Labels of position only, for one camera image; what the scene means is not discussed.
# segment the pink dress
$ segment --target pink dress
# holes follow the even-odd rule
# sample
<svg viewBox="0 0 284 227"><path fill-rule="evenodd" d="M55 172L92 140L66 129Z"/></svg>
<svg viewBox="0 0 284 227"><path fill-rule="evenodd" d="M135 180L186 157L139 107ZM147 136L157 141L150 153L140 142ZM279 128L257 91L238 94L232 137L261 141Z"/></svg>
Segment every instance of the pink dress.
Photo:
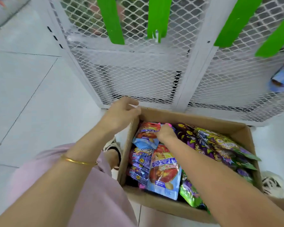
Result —
<svg viewBox="0 0 284 227"><path fill-rule="evenodd" d="M8 203L15 202L72 145L65 144L41 152L17 169L11 178ZM137 226L133 208L120 184L111 177L110 166L102 152L97 161L98 166L87 177L68 226Z"/></svg>

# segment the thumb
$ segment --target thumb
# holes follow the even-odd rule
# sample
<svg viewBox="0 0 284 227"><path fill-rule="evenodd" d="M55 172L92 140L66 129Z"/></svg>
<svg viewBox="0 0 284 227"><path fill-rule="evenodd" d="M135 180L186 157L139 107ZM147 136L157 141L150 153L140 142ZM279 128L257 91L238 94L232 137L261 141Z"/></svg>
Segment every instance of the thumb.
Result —
<svg viewBox="0 0 284 227"><path fill-rule="evenodd" d="M138 106L136 108L133 108L133 109L129 110L128 113L132 118L134 118L134 117L141 114L141 107Z"/></svg>

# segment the right arm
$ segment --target right arm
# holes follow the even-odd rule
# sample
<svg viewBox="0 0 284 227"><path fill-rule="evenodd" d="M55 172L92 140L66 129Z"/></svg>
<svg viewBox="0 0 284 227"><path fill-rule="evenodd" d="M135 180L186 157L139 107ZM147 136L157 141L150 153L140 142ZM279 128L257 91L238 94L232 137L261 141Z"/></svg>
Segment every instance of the right arm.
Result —
<svg viewBox="0 0 284 227"><path fill-rule="evenodd" d="M221 226L284 226L284 211L237 173L193 150L167 124L157 137L173 153Z"/></svg>

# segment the green stripe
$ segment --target green stripe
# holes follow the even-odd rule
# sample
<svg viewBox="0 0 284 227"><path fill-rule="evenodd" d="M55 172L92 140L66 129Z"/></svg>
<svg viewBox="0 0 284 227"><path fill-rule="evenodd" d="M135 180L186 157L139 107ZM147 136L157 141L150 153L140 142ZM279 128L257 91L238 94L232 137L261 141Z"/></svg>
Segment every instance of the green stripe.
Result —
<svg viewBox="0 0 284 227"><path fill-rule="evenodd" d="M231 47L261 2L262 0L238 0L214 45Z"/></svg>
<svg viewBox="0 0 284 227"><path fill-rule="evenodd" d="M264 44L258 49L256 57L271 57L279 52L284 45L284 20L280 26L273 32L264 42Z"/></svg>
<svg viewBox="0 0 284 227"><path fill-rule="evenodd" d="M147 37L155 38L159 32L158 42L166 37L171 0L149 0Z"/></svg>
<svg viewBox="0 0 284 227"><path fill-rule="evenodd" d="M97 0L97 3L110 41L113 44L125 44L117 12L116 0Z"/></svg>

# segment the bangle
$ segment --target bangle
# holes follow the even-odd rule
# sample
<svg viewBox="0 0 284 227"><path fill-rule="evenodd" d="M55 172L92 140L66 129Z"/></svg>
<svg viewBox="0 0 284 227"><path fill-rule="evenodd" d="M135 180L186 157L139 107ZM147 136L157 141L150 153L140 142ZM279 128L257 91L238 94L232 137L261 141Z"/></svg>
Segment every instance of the bangle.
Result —
<svg viewBox="0 0 284 227"><path fill-rule="evenodd" d="M76 161L76 160L70 159L70 158L66 157L65 155L61 155L61 158L63 160L69 161L71 163L77 163L77 164L82 164L82 165L93 165L93 167L98 165L97 161L95 163L85 163L85 162L80 162L80 161Z"/></svg>

